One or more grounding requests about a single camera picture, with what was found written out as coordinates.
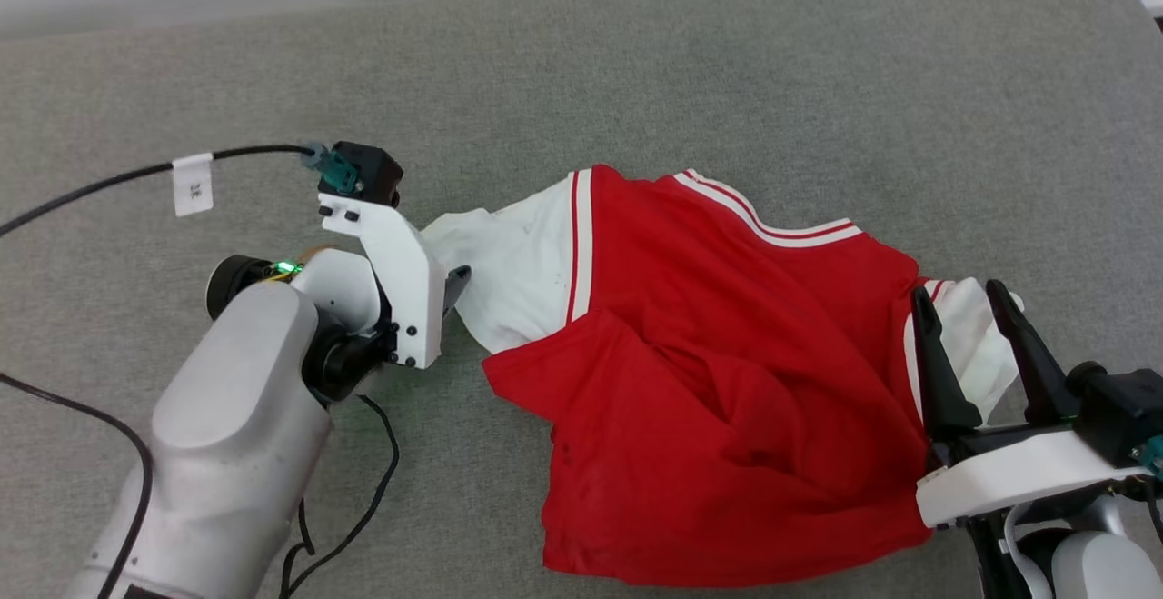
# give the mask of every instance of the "white tag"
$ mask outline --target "white tag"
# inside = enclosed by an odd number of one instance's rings
[[[214,155],[208,152],[173,161],[173,213],[178,218],[214,208],[211,161]]]

